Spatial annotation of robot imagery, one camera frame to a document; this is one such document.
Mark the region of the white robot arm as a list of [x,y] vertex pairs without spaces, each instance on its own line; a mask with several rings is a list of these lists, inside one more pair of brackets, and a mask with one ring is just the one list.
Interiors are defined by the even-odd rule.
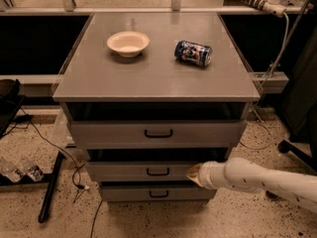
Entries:
[[243,158],[191,167],[186,176],[207,189],[226,188],[256,193],[269,191],[312,212],[317,212],[317,177],[270,170]]

